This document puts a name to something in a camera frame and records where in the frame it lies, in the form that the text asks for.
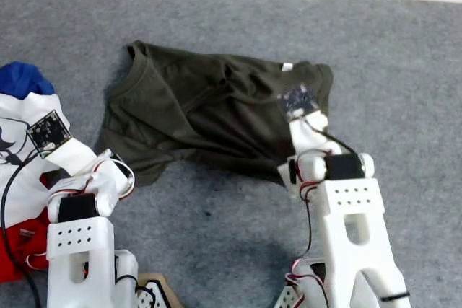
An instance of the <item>cardboard piece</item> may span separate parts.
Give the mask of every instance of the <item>cardboard piece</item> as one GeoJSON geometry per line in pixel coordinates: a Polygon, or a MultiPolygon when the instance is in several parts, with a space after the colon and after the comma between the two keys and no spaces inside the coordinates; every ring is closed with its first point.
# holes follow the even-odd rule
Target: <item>cardboard piece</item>
{"type": "Polygon", "coordinates": [[[138,284],[145,286],[148,281],[159,281],[172,308],[184,308],[175,292],[168,286],[167,279],[161,273],[139,273],[138,284]]]}

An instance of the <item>clothing label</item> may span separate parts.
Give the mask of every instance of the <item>clothing label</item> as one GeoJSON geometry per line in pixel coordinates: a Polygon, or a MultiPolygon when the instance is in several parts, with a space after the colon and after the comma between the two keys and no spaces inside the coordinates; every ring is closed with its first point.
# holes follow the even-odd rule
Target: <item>clothing label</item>
{"type": "Polygon", "coordinates": [[[293,68],[294,68],[293,63],[283,63],[282,64],[282,72],[291,71],[293,68]]]}

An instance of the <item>red fabric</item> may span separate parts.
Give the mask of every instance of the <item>red fabric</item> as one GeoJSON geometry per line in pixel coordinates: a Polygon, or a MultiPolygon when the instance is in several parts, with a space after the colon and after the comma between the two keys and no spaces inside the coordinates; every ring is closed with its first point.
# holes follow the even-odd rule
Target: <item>red fabric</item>
{"type": "MultiPolygon", "coordinates": [[[[41,254],[46,252],[46,232],[49,224],[45,208],[36,219],[28,219],[6,229],[12,252],[24,269],[32,270],[25,262],[28,255],[32,267],[48,267],[46,256],[41,254]]],[[[3,237],[0,237],[0,268],[0,283],[15,281],[22,277],[21,272],[15,268],[6,253],[3,237]]]]}

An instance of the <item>white fabric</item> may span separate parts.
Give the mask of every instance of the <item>white fabric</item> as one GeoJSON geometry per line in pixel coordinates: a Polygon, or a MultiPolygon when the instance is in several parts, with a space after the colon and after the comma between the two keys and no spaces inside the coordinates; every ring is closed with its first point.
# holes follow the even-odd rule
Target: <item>white fabric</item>
{"type": "MultiPolygon", "coordinates": [[[[52,110],[55,110],[64,125],[69,128],[69,122],[61,110],[61,104],[56,94],[29,95],[19,100],[15,97],[0,94],[0,127],[1,140],[14,143],[8,150],[21,160],[34,150],[31,140],[27,137],[28,125],[37,122],[52,110]]],[[[18,166],[5,161],[8,153],[0,151],[0,192],[3,194],[5,185],[18,166]]],[[[44,172],[57,170],[50,162],[36,157],[24,167],[14,179],[8,192],[5,208],[6,227],[24,220],[36,218],[46,207],[50,192],[39,181],[44,172]]]]}

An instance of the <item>circuit board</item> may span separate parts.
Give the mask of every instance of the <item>circuit board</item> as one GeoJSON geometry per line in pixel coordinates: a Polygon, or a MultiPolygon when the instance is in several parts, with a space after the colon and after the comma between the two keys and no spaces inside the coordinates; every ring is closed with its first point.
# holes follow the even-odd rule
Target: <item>circuit board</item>
{"type": "Polygon", "coordinates": [[[303,115],[307,115],[319,109],[316,98],[304,84],[278,95],[278,100],[288,121],[293,119],[294,111],[301,110],[303,115]]]}
{"type": "Polygon", "coordinates": [[[62,146],[72,137],[55,110],[37,123],[32,124],[27,129],[27,135],[42,158],[62,146]]]}

